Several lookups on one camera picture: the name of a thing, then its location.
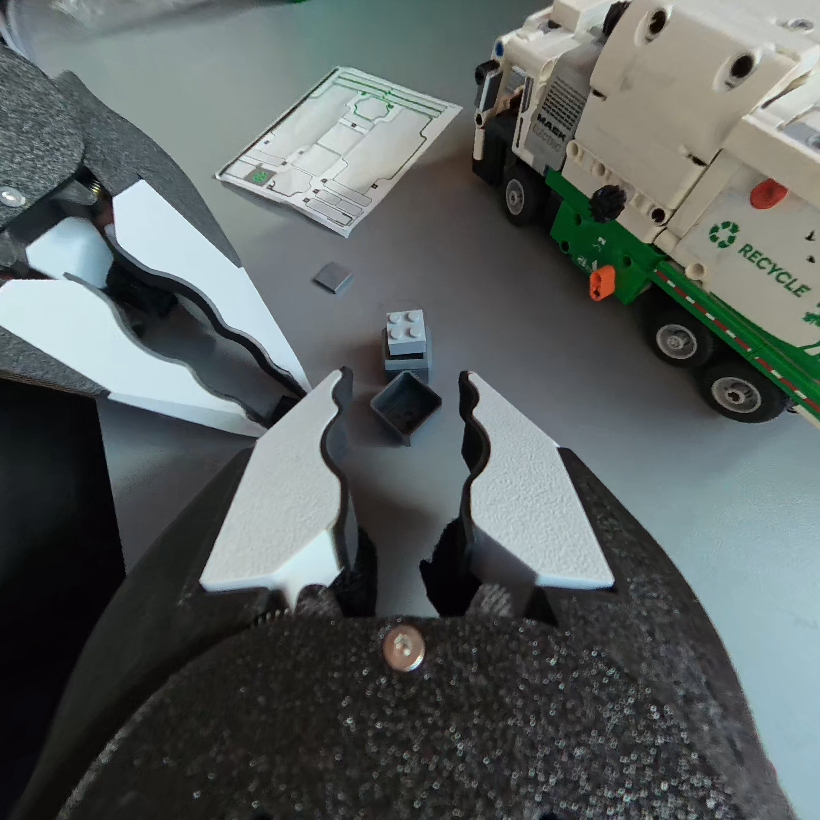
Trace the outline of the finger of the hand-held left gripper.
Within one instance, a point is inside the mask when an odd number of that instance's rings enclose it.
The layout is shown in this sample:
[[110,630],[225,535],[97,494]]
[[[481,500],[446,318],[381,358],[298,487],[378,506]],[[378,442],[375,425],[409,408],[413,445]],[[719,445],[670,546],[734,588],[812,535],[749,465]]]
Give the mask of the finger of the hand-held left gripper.
[[[219,334],[242,344],[296,401],[302,398],[302,366],[248,279],[234,295],[209,294],[173,275],[159,280],[197,302]],[[210,390],[190,364],[146,347],[114,302],[75,276],[10,280],[1,300],[4,330],[94,382],[113,402],[240,436],[264,436],[270,428],[239,399]]]
[[213,331],[240,345],[294,395],[311,384],[247,272],[138,179],[104,201],[71,181],[26,212],[26,266],[101,289],[114,261],[144,286],[194,304]]

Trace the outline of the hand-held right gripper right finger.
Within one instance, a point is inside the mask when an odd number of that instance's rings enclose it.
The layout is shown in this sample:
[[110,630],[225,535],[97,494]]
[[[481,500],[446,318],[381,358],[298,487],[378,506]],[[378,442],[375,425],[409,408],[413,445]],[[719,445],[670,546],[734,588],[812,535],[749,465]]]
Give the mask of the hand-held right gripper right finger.
[[466,569],[512,589],[612,589],[562,450],[475,372],[458,379]]

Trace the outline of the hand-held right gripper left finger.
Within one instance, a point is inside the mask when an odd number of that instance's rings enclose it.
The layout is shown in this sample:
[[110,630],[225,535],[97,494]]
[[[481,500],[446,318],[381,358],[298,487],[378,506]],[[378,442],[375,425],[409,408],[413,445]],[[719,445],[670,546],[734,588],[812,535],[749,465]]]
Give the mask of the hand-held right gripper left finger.
[[337,463],[354,374],[328,374],[255,444],[199,582],[208,592],[268,589],[289,608],[329,586],[359,551],[349,486]]

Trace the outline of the grey lego bin recycle sticker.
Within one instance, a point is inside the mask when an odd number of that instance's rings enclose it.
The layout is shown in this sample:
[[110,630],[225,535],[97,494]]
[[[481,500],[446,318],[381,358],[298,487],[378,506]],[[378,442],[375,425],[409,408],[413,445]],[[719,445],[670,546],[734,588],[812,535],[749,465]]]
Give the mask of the grey lego bin recycle sticker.
[[370,401],[370,408],[388,432],[405,447],[436,413],[442,399],[412,372],[396,375]]

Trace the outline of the lego sticker sheet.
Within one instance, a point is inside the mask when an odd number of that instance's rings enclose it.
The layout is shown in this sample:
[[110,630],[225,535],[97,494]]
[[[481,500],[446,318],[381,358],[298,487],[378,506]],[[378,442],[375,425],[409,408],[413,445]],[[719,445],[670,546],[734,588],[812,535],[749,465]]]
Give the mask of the lego sticker sheet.
[[337,67],[214,177],[348,238],[461,111]]

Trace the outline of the white green lego garbage truck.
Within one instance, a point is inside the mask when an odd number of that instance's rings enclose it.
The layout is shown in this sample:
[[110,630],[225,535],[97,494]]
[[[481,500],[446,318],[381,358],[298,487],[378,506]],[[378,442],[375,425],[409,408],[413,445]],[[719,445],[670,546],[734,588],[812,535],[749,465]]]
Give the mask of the white green lego garbage truck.
[[475,69],[473,172],[735,422],[819,422],[818,2],[551,2]]

